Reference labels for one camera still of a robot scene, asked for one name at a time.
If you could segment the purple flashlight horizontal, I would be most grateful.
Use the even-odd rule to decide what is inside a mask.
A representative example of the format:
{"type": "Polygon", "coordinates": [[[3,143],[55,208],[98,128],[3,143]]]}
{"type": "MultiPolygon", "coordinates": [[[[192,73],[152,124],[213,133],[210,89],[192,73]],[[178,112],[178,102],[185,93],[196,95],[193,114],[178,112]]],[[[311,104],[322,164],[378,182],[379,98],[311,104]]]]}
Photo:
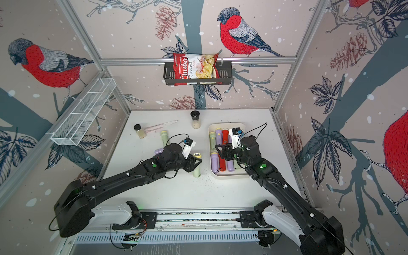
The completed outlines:
{"type": "Polygon", "coordinates": [[[163,149],[163,148],[156,149],[156,150],[154,151],[154,154],[155,154],[155,155],[157,155],[157,154],[161,154],[163,151],[164,151],[164,149],[163,149]]]}

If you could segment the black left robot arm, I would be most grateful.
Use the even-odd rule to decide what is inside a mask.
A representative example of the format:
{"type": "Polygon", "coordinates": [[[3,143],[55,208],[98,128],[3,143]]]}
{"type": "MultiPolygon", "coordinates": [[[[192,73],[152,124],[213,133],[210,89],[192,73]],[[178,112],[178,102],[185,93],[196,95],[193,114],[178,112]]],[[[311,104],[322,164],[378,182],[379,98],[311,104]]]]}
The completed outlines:
{"type": "Polygon", "coordinates": [[[190,173],[202,159],[191,154],[184,156],[179,144],[171,143],[161,154],[142,161],[134,168],[99,181],[72,181],[54,205],[60,237],[68,238],[84,230],[95,216],[92,209],[102,202],[135,187],[164,178],[167,172],[185,170],[190,173]]]}

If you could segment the green flashlight front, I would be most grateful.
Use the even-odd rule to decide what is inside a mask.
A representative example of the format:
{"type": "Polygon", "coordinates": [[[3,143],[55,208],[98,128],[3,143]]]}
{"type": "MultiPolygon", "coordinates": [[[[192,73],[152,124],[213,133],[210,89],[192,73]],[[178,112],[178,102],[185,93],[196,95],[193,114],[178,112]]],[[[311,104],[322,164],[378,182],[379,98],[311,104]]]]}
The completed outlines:
{"type": "MultiPolygon", "coordinates": [[[[194,158],[197,158],[197,159],[202,159],[202,154],[200,154],[200,153],[194,153],[194,154],[193,154],[193,157],[194,157],[194,158]]],[[[200,165],[198,165],[198,166],[194,169],[194,171],[193,171],[193,176],[196,177],[196,178],[198,178],[198,177],[201,176],[200,165]]]]}

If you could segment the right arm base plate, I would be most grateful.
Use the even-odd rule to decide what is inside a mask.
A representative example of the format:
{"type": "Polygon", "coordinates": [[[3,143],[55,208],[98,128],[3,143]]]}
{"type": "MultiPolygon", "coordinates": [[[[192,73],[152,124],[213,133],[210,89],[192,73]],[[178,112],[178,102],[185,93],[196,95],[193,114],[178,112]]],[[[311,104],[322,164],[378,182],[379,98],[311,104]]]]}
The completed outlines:
{"type": "Polygon", "coordinates": [[[240,211],[238,218],[235,219],[242,228],[275,228],[261,219],[258,212],[253,210],[240,211]]]}

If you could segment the purple flashlight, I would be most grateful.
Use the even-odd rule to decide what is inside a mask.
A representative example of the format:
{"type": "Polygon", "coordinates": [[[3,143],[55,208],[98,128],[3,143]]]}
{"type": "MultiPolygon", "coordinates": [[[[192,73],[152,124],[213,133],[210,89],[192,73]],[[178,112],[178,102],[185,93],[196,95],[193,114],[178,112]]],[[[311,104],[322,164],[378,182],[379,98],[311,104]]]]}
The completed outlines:
{"type": "Polygon", "coordinates": [[[212,152],[210,155],[211,158],[211,170],[214,174],[219,172],[219,155],[217,152],[212,152]]]}
{"type": "Polygon", "coordinates": [[[235,171],[234,161],[233,160],[227,161],[227,170],[229,172],[234,172],[235,171]]]}
{"type": "Polygon", "coordinates": [[[216,134],[216,145],[221,145],[222,141],[223,141],[223,134],[222,134],[222,129],[221,128],[217,128],[215,130],[215,134],[216,134]]]}

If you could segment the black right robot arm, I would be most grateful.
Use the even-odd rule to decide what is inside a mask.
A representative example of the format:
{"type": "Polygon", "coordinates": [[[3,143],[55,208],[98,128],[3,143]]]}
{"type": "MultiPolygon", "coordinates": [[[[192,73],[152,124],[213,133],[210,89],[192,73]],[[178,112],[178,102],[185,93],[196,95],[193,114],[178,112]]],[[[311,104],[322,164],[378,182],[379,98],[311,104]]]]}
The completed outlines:
{"type": "Polygon", "coordinates": [[[345,253],[342,224],[335,217],[326,217],[303,199],[278,169],[262,157],[254,136],[242,138],[240,144],[217,145],[216,150],[222,159],[243,164],[245,172],[288,211],[288,214],[280,213],[272,202],[264,200],[254,207],[259,225],[276,227],[290,238],[304,255],[345,253]]]}

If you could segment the red flashlight white cap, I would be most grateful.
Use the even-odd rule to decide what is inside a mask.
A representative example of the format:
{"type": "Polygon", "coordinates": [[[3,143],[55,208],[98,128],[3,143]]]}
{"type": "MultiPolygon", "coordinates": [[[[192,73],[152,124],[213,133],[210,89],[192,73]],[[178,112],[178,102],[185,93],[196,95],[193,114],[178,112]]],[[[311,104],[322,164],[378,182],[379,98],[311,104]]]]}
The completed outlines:
{"type": "Polygon", "coordinates": [[[228,144],[228,140],[229,140],[229,130],[223,129],[222,130],[222,145],[228,144]]]}

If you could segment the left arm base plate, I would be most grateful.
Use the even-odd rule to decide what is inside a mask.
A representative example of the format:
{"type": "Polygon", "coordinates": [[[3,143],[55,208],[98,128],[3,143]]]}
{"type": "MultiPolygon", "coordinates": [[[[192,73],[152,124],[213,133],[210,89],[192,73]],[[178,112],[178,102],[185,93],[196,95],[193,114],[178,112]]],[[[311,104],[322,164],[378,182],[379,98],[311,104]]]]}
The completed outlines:
{"type": "Polygon", "coordinates": [[[139,217],[132,216],[124,224],[113,224],[113,230],[153,230],[157,221],[157,212],[142,212],[139,217]]]}

